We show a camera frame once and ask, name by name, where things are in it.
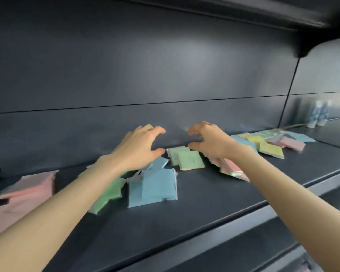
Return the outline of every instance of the person's left hand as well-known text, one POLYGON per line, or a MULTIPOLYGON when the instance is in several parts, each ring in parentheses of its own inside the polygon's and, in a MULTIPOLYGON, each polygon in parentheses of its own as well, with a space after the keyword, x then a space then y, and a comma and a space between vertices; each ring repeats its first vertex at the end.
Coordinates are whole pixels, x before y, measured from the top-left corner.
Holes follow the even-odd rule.
POLYGON ((161 148, 151 151, 155 138, 165 132, 160 126, 139 126, 133 132, 128 132, 111 154, 101 156, 93 168, 116 166, 124 173, 145 167, 165 152, 161 148))

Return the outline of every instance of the yellow notepad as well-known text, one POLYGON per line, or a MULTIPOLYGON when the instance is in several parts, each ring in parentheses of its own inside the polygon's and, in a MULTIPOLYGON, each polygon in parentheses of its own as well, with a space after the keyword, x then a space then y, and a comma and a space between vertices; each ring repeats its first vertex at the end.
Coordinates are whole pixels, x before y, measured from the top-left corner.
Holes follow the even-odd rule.
POLYGON ((256 145, 257 151, 260 150, 260 143, 264 142, 264 139, 260 136, 251 136, 246 138, 248 141, 253 142, 256 145))
POLYGON ((273 157, 277 157, 277 158, 280 158, 280 159, 285 159, 285 157, 283 155, 282 148, 280 146, 268 144, 265 141, 262 141, 259 144, 260 144, 259 151, 261 153, 271 155, 273 157))
POLYGON ((240 133, 237 136, 243 137, 243 138, 247 138, 247 137, 252 137, 253 135, 251 135, 250 133, 240 133))

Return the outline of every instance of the person's right hand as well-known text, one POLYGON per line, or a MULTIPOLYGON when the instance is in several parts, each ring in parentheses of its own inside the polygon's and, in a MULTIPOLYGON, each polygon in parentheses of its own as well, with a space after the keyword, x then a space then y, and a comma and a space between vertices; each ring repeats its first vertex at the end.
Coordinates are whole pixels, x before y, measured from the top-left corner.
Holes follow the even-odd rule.
POLYGON ((203 138, 202 142, 191 142, 188 147, 192 150, 200 151, 208 157, 228 158, 230 152, 238 144, 237 141, 217 125, 202 121, 200 124, 194 124, 189 129, 189 135, 198 134, 203 138))

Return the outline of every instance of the blue sticky note pad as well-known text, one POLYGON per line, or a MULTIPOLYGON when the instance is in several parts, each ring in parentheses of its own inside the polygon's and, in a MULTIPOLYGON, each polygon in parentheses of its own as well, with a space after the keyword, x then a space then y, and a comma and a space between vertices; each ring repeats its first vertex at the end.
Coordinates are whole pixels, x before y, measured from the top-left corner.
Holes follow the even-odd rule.
POLYGON ((164 168, 166 164, 168 164, 170 160, 164 157, 158 157, 152 162, 152 166, 150 167, 150 170, 157 170, 164 168))
POLYGON ((130 182, 129 185, 129 203, 128 208, 161 202, 162 198, 142 198, 142 181, 130 182))
POLYGON ((290 131, 285 132, 285 136, 293 138, 294 140, 301 141, 301 142, 316 142, 313 138, 303 134, 303 133, 294 133, 290 131))
POLYGON ((173 198, 176 191, 175 169, 159 169, 145 174, 142 185, 142 198, 173 198))
POLYGON ((250 146, 252 146, 252 148, 254 149, 254 151, 256 152, 256 153, 258 153, 257 152, 257 148, 256 148, 256 145, 253 143, 253 142, 251 142, 251 141, 248 141, 247 139, 245 139, 245 138, 242 138, 242 137, 239 137, 239 136, 237 136, 237 135, 231 135, 230 136, 231 138, 234 138, 237 142, 239 142, 239 143, 242 143, 242 144, 246 144, 246 145, 250 145, 250 146))

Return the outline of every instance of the hand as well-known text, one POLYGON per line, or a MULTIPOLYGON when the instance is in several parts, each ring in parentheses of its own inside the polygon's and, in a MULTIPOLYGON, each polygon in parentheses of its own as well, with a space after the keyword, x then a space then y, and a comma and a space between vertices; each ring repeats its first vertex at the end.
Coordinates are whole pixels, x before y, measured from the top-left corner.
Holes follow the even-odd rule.
POLYGON ((164 149, 151 151, 155 138, 165 132, 159 126, 139 126, 133 132, 128 132, 111 154, 101 156, 93 168, 116 166, 120 173, 124 173, 145 167, 165 152, 164 149))
POLYGON ((198 134, 203 142, 191 142, 188 147, 205 153, 208 157, 230 158, 230 152, 236 147, 235 139, 229 137, 217 125, 202 121, 189 129, 189 135, 198 134))

